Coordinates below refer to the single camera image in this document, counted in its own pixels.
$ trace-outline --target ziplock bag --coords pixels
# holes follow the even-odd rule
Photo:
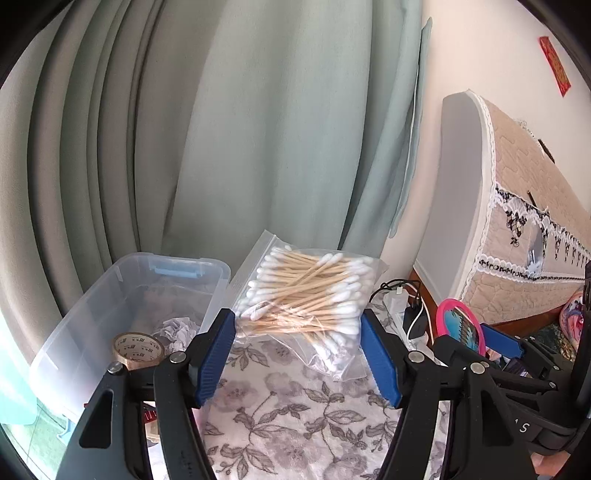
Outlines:
[[[359,318],[385,270],[376,258],[296,249],[265,231],[229,287],[236,341],[271,337],[333,380],[364,377]]]

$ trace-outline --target metal screw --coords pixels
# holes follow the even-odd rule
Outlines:
[[[476,375],[482,375],[486,368],[484,368],[482,364],[474,362],[472,365],[470,365],[470,370],[472,370]]]
[[[174,364],[182,364],[187,359],[185,352],[173,352],[170,354],[170,361]]]
[[[408,359],[414,364],[419,364],[425,360],[425,356],[421,352],[414,350],[408,354]]]
[[[123,370],[123,364],[121,362],[111,362],[107,367],[107,371],[111,375],[118,374],[119,372],[121,372],[121,370]]]

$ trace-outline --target curtain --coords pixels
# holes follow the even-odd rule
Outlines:
[[[235,271],[267,229],[379,256],[404,183],[420,21],[417,1],[228,1],[162,251]]]
[[[131,252],[236,271],[267,229],[379,256],[413,172],[421,10],[72,2],[0,90],[0,309],[27,361]]]

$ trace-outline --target clear plastic container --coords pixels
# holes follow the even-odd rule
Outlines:
[[[49,336],[31,365],[31,388],[45,405],[77,422],[115,359],[116,335],[151,335],[174,317],[211,323],[229,279],[230,268],[219,260],[146,253],[121,258]]]

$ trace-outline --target white wall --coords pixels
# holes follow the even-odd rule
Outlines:
[[[541,138],[591,211],[591,93],[570,57],[517,0],[424,0],[433,17],[417,169],[398,232],[382,259],[406,277],[426,228],[441,145],[441,102],[471,89]],[[563,98],[538,38],[550,37],[572,85]]]

